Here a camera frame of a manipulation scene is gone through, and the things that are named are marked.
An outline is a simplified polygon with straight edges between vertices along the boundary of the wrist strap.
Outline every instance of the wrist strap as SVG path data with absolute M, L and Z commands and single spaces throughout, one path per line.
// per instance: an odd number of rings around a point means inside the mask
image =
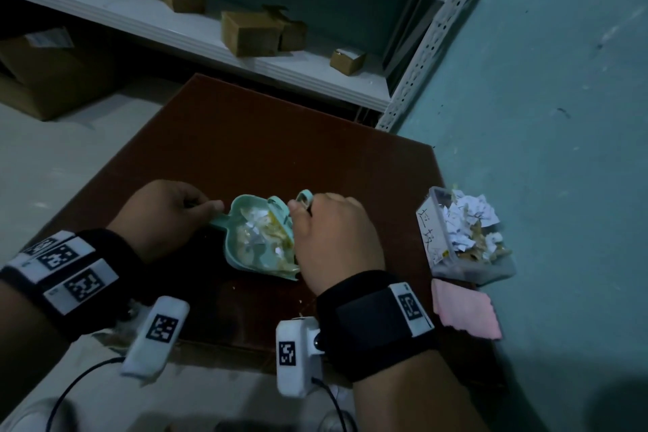
M 341 281 L 317 305 L 323 349 L 352 382 L 437 347 L 434 325 L 409 284 L 385 271 Z
M 24 294 L 74 341 L 115 325 L 142 266 L 112 231 L 60 231 L 20 252 L 0 271 L 0 280 Z

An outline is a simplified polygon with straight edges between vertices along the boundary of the black cable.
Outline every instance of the black cable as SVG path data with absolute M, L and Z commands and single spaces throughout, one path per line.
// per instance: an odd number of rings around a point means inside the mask
M 338 405 L 338 401 L 335 399 L 335 396 L 333 396 L 333 393 L 328 387 L 328 385 L 324 384 L 324 381 L 317 378 L 311 378 L 311 381 L 313 381 L 313 384 L 316 384 L 317 386 L 324 388 L 326 390 L 328 396 L 330 397 L 331 401 L 333 401 L 333 404 L 335 405 L 335 409 L 337 410 L 337 416 L 340 418 L 340 423 L 342 424 L 342 431 L 347 432 L 347 424 L 344 421 L 344 415 L 342 414 L 342 410 L 340 410 L 340 405 Z
M 52 428 L 52 423 L 54 421 L 54 415 L 56 415 L 56 411 L 61 406 L 61 403 L 63 403 L 63 400 L 68 395 L 70 390 L 75 386 L 75 384 L 77 384 L 77 382 L 79 382 L 81 379 L 86 377 L 88 374 L 90 374 L 95 369 L 99 369 L 99 367 L 101 367 L 103 365 L 116 364 L 118 362 L 123 362 L 123 361 L 124 361 L 124 357 L 115 357 L 113 359 L 104 360 L 103 362 L 100 362 L 99 364 L 93 365 L 90 369 L 87 369 L 81 375 L 79 375 L 79 377 L 77 377 L 77 379 L 72 381 L 72 383 L 65 389 L 65 391 L 63 391 L 63 394 L 61 396 L 59 396 L 58 400 L 54 404 L 54 408 L 52 408 L 52 413 L 49 414 L 49 418 L 47 419 L 47 425 L 45 426 L 45 432 L 50 432 L 50 430 Z

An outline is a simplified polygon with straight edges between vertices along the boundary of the white floor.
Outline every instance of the white floor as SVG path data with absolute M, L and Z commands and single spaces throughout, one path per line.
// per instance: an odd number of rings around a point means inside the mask
M 0 262 L 15 254 L 166 103 L 179 86 L 143 79 L 93 105 L 42 123 L 0 105 Z M 76 342 L 21 406 L 58 396 L 81 372 L 114 357 L 90 337 Z M 305 400 L 281 397 L 274 377 L 253 372 L 167 365 L 140 388 L 108 366 L 83 379 L 69 398 L 82 431 L 314 431 L 333 409 L 323 391 Z M 349 393 L 340 403 L 353 410 Z

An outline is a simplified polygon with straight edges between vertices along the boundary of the pink cloth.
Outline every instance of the pink cloth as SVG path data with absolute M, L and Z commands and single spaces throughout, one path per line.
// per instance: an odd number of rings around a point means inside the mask
M 433 278 L 432 303 L 443 326 L 466 330 L 479 338 L 501 339 L 500 324 L 488 295 Z

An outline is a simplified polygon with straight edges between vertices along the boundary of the brown table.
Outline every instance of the brown table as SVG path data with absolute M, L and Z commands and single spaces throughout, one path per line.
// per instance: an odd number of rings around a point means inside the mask
M 376 224 L 387 270 L 409 282 L 432 314 L 430 270 L 415 211 L 442 178 L 429 145 L 196 75 L 35 238 L 105 226 L 138 188 L 157 179 L 198 186 L 228 205 L 236 196 L 293 198 L 308 188 L 357 198 Z M 302 281 L 231 269 L 222 233 L 207 228 L 154 267 L 141 297 L 184 298 L 182 338 L 260 352 L 274 363 L 282 319 L 312 315 Z M 441 327 L 442 354 L 464 382 L 501 387 L 489 341 Z

